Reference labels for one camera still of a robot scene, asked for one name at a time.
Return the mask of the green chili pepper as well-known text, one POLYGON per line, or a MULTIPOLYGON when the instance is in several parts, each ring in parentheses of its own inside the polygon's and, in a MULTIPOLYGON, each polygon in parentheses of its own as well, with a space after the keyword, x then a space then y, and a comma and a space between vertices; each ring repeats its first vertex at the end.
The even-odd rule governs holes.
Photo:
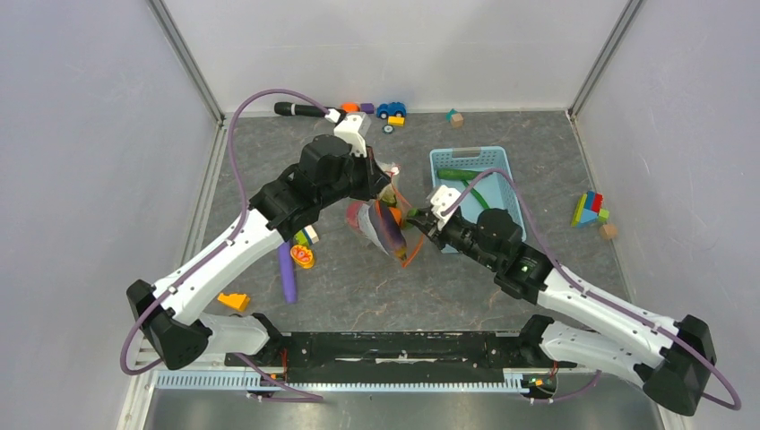
POLYGON ((472 195, 476 199, 476 201, 479 203, 480 207, 483 210, 490 209, 490 205, 488 204, 487 200, 476 188, 471 189, 470 195, 472 195))

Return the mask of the purple eggplant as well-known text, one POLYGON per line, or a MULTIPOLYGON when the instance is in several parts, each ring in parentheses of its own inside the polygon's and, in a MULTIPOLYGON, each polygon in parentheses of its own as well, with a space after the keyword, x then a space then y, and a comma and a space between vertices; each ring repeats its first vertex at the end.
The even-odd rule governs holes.
POLYGON ((370 205, 369 219, 384 251, 404 262, 407 259, 407 242, 401 227, 394 222, 392 214, 388 211, 388 206, 384 202, 374 201, 370 205))

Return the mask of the red apple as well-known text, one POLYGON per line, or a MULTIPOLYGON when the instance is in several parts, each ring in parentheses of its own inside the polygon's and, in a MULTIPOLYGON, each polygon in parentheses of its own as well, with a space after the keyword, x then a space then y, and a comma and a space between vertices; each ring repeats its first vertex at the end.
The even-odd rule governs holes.
POLYGON ((359 222, 358 222, 358 213, 361 210, 361 208, 364 206, 364 203, 362 201, 354 201, 351 202, 346 210, 346 221, 347 224, 355 231, 360 233, 361 230, 359 228, 359 222))

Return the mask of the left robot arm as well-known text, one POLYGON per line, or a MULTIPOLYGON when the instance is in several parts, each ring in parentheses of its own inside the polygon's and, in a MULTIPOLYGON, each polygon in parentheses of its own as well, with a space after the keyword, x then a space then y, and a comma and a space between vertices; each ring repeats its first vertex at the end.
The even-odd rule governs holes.
POLYGON ((260 365, 274 363, 281 340, 261 319, 206 314, 206 306, 254 262, 315 224, 322 209, 346 198, 374 199, 390 183, 363 137, 315 137, 297 163, 243 202, 227 233, 168 276, 154 283, 139 279, 127 289, 134 328, 169 370, 205 353, 242 353, 260 365))

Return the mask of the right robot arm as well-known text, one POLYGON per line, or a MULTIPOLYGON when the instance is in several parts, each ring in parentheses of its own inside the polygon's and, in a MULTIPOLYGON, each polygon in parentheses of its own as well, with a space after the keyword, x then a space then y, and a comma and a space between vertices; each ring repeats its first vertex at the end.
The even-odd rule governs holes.
POLYGON ((655 403, 681 416, 696 413, 717 361, 709 325, 689 314, 677 321, 652 314, 594 287, 522 240, 508 211, 483 211, 476 222, 455 211, 441 220, 432 209, 407 219, 436 247, 451 246, 486 267, 510 297, 553 310, 589 327, 573 331, 543 320, 542 331, 517 342, 520 359, 539 366, 547 359, 574 362, 614 374, 655 403))

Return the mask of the light blue plastic basket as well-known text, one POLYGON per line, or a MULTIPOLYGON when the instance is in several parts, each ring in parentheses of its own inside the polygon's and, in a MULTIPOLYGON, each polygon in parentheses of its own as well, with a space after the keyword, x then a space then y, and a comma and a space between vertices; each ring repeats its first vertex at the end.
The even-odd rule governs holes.
MULTIPOLYGON (((500 146, 480 146, 456 149, 433 149, 429 152, 429 162, 433 188, 446 185, 462 192, 466 185, 460 179, 442 179, 438 176, 441 169, 457 169, 475 171, 477 173, 489 168, 500 168, 509 176, 512 175, 507 154, 500 146)), ((499 174, 491 174, 483 178, 462 201, 460 208, 462 216, 475 223, 484 207, 477 196, 489 208, 506 209, 513 221, 522 228, 522 240, 527 238, 521 205, 513 188, 499 174)))

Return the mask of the clear zip top bag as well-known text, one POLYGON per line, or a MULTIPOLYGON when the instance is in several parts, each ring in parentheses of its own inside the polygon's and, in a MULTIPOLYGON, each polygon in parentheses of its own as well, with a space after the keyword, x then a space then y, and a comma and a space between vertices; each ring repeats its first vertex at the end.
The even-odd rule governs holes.
POLYGON ((418 233, 417 238, 408 243, 412 228, 409 217, 416 209, 400 192, 401 166, 396 163, 379 166, 391 183, 375 199, 352 201, 346 210, 346 222, 359 237, 407 268, 418 255, 425 237, 418 233))

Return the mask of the green cucumber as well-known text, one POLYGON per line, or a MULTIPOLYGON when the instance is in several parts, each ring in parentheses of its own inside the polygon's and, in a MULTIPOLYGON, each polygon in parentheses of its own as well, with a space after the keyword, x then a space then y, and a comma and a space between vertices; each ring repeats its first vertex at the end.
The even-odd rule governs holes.
POLYGON ((436 172, 436 177, 450 181, 472 181, 480 174, 481 171, 476 170, 440 168, 436 172))

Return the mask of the orange fruit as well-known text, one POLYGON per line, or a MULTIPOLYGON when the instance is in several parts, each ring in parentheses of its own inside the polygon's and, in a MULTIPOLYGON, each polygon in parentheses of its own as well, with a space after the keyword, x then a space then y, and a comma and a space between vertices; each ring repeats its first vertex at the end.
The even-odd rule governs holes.
POLYGON ((388 211, 393 216, 394 222, 401 227, 403 225, 403 213, 402 211, 397 207, 388 207, 388 211))

